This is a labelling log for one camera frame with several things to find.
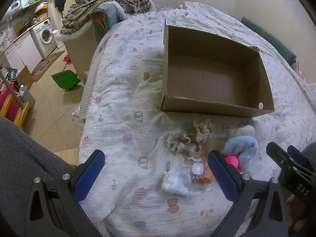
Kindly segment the blue plush toy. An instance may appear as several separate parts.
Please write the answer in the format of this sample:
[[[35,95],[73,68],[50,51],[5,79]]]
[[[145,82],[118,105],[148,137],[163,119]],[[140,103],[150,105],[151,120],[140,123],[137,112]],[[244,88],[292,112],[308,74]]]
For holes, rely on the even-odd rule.
[[[258,142],[254,135],[255,129],[251,125],[229,128],[226,130],[226,140],[221,143],[220,153],[226,157],[237,157],[241,172],[248,170],[249,161],[258,151]]]

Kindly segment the pink soft ball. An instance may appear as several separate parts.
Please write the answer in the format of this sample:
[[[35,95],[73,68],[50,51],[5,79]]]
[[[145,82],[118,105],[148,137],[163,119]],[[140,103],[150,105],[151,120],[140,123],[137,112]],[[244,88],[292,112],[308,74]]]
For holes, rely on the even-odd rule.
[[[231,156],[227,156],[224,159],[228,164],[232,165],[236,170],[238,170],[239,167],[239,160],[236,156],[231,155]]]

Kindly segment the beige rubbery funnel piece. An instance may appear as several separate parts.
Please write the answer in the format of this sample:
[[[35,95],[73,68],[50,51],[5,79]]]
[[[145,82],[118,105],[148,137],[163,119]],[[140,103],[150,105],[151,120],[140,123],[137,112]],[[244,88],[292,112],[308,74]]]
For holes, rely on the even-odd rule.
[[[202,175],[202,180],[205,184],[211,184],[214,180],[214,175],[211,172],[211,169],[209,168],[208,164],[206,164],[206,168]]]

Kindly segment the clear plastic bag with trinkets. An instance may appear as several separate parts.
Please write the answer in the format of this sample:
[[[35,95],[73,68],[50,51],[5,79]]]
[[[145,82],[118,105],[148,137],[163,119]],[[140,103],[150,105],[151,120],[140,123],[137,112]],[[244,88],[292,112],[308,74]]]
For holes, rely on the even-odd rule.
[[[204,193],[211,190],[212,183],[205,184],[202,180],[206,164],[207,163],[191,163],[183,165],[183,168],[181,169],[181,179],[189,192]]]

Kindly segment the white cloth bundle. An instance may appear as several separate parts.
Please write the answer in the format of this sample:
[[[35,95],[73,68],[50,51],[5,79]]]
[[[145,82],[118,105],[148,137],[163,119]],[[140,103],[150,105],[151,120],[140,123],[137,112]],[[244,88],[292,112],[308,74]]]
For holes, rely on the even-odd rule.
[[[171,167],[169,171],[163,173],[161,189],[168,195],[189,195],[189,190],[181,179],[181,170],[178,167]]]

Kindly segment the beige lace scrunchie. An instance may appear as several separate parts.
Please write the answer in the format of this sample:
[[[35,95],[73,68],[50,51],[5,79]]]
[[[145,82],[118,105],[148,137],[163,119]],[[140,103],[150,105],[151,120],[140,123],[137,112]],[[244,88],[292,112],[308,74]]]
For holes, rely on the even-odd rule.
[[[166,147],[173,155],[182,154],[184,158],[197,163],[204,159],[201,142],[196,140],[196,136],[188,135],[180,129],[170,132],[166,140]]]

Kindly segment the person's grey trouser leg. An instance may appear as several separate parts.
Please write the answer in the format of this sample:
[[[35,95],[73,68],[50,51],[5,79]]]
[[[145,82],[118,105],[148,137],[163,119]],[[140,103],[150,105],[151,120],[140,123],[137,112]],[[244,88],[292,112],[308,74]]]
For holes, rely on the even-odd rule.
[[[17,236],[24,236],[26,206],[34,179],[55,180],[74,170],[74,165],[1,117],[1,214]]]

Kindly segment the cream knotted scrunchie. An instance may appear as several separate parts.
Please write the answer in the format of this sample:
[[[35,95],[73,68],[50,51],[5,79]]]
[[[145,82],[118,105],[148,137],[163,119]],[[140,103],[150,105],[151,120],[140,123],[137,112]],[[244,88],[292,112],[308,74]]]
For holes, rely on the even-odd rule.
[[[215,125],[210,119],[206,119],[205,122],[198,122],[194,120],[192,122],[193,128],[196,130],[195,141],[197,143],[206,142],[208,138],[214,138]]]

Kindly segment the yellow wooden rack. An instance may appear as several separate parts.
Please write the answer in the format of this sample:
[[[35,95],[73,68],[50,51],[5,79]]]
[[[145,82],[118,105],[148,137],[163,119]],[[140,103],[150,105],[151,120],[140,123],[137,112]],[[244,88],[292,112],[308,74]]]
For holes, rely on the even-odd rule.
[[[1,116],[12,121],[19,128],[22,128],[30,107],[30,102],[25,102],[22,106],[20,106],[12,94],[10,94],[7,95],[2,104]]]

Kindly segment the teal bed headboard cushion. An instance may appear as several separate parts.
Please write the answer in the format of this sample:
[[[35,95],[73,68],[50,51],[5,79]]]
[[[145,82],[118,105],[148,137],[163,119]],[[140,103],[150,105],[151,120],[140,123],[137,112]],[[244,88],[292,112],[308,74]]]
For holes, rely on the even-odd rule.
[[[297,56],[270,32],[245,17],[242,17],[241,23],[268,41],[290,66],[296,61]]]

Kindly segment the white patterned quilt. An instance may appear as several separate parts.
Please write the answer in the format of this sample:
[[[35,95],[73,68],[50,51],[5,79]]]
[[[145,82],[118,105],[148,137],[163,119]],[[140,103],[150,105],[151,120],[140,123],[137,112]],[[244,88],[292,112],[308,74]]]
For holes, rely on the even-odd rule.
[[[271,85],[275,111],[254,119],[160,110],[165,23],[214,33],[255,46]],[[315,141],[315,97],[277,50],[238,20],[201,3],[132,16],[101,42],[91,66],[96,74],[82,130],[79,161],[96,150],[105,166],[80,204],[103,236],[209,236],[231,207],[217,183],[196,185],[187,197],[161,189],[173,154],[169,133],[192,131],[194,120],[211,120],[216,136],[252,125],[259,144],[249,174],[268,180],[280,168],[266,155],[269,142],[304,149]]]

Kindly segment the brown cardboard box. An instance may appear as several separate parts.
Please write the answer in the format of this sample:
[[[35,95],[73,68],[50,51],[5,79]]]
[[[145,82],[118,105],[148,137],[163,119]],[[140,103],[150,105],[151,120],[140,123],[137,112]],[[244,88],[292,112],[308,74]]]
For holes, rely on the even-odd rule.
[[[165,24],[161,110],[253,118],[274,112],[257,47]]]

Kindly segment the grey trash bin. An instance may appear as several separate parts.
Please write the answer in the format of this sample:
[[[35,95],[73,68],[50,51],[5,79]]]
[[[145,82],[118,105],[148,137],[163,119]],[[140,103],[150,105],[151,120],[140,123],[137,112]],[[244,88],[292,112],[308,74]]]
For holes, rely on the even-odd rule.
[[[35,99],[29,92],[27,86],[21,85],[18,91],[18,97],[21,99],[22,102],[30,102],[29,111],[34,108]]]

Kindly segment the green plastic dustpan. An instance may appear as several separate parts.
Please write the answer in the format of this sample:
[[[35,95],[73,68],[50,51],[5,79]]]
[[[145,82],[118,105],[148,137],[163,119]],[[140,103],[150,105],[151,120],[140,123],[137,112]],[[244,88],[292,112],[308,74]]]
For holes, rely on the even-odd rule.
[[[61,89],[72,89],[80,82],[78,75],[71,70],[53,74],[51,77]]]

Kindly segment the brown floor mat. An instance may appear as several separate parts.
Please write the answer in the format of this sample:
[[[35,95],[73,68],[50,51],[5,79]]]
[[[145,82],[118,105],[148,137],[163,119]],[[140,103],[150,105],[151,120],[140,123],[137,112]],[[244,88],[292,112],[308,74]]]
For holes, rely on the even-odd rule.
[[[51,65],[62,55],[63,51],[50,54],[43,62],[41,62],[32,72],[31,76],[34,82],[37,82],[46,73],[46,71],[51,67]]]

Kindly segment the white kitchen cabinets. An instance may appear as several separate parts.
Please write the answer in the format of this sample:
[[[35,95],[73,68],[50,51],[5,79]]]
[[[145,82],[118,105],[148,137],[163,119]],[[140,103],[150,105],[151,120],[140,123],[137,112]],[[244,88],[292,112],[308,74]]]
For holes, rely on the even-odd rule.
[[[42,60],[29,31],[10,44],[5,49],[4,55],[11,68],[22,71],[26,66],[30,73],[34,71]]]

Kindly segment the white washing machine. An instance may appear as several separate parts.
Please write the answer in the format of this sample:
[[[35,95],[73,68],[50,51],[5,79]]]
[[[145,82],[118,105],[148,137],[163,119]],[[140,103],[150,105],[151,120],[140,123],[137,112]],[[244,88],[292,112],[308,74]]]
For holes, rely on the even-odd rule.
[[[45,60],[57,47],[53,37],[50,19],[45,19],[29,30],[42,60]]]

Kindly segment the knitted patterned blanket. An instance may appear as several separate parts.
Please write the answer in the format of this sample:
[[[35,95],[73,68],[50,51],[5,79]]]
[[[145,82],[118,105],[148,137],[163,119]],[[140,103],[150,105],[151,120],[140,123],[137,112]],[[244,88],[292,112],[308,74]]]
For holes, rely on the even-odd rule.
[[[152,0],[74,0],[62,20],[57,38],[60,41],[75,39],[92,27],[92,11],[97,7],[113,5],[118,18],[125,20],[129,14],[146,13],[155,10]]]

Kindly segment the teal pillow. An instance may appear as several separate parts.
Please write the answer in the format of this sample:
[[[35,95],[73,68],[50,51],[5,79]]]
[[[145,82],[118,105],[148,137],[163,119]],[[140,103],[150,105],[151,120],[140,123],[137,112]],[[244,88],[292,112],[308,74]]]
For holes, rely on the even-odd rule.
[[[97,43],[100,43],[103,36],[117,23],[125,20],[125,10],[115,1],[104,2],[95,6],[90,12],[93,31]]]

